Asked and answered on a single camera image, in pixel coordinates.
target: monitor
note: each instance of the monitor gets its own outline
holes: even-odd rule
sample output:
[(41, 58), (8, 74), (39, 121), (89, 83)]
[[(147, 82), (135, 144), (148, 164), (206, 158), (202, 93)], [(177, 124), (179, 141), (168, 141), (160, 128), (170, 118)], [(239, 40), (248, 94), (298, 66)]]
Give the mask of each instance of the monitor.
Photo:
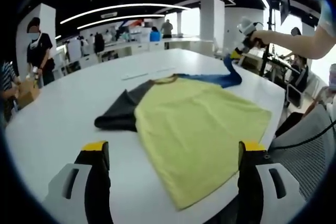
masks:
[(281, 25), (289, 14), (289, 0), (280, 0), (279, 3)]

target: cardboard box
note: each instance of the cardboard box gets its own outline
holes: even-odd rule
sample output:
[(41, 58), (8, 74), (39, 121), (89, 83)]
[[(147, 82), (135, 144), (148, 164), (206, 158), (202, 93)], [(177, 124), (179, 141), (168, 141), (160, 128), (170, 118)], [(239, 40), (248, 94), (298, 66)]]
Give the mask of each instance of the cardboard box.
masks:
[(23, 108), (32, 103), (36, 100), (39, 94), (40, 90), (37, 85), (34, 85), (33, 80), (23, 81), (19, 85), (19, 96), (17, 98), (19, 107)]

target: striped shirt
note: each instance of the striped shirt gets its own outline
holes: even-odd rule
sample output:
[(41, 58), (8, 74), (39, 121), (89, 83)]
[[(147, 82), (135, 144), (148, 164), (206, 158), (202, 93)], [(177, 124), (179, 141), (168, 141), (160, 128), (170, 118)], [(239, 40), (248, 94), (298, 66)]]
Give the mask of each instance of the striped shirt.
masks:
[(12, 81), (14, 82), (16, 75), (12, 65), (7, 62), (2, 65), (1, 71), (3, 90), (6, 91), (12, 88)]

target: face mask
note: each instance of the face mask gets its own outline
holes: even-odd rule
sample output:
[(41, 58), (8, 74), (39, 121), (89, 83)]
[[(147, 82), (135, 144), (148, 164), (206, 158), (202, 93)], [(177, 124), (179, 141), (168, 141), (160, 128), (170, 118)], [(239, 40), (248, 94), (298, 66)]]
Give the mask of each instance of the face mask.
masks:
[(37, 40), (39, 35), (40, 35), (39, 33), (29, 33), (28, 34), (31, 40)]

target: white table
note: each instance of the white table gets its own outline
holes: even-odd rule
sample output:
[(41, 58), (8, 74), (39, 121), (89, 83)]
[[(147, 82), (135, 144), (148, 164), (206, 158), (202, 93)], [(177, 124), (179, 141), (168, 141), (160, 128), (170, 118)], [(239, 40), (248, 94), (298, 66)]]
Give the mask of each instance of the white table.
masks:
[(213, 42), (211, 40), (202, 40), (200, 38), (195, 37), (169, 38), (152, 42), (132, 41), (132, 42), (120, 43), (119, 41), (117, 41), (114, 45), (105, 47), (104, 51), (100, 52), (100, 54), (117, 50), (122, 57), (128, 55), (134, 55), (133, 51), (137, 53), (137, 50), (135, 50), (137, 47), (142, 47), (143, 49), (140, 50), (140, 52), (145, 52), (150, 50), (151, 45), (164, 42), (168, 42), (170, 44), (170, 48), (187, 49), (190, 51), (200, 52), (208, 56), (213, 54)]
[[(279, 123), (285, 92), (256, 74), (235, 68), (243, 81), (228, 90), (272, 112), (262, 139), (268, 148)], [(149, 74), (121, 80), (126, 74), (142, 73)], [(137, 134), (101, 131), (93, 124), (124, 89), (133, 89), (149, 78), (173, 73), (226, 74), (228, 70), (217, 59), (173, 49), (101, 63), (41, 89), (38, 99), (20, 111), (6, 128), (13, 162), (37, 200), (44, 200), (48, 183), (67, 163), (75, 161), (85, 144), (106, 140), (109, 142), (110, 209), (114, 223), (201, 224), (223, 209), (238, 193), (238, 175), (198, 203), (177, 211)]]

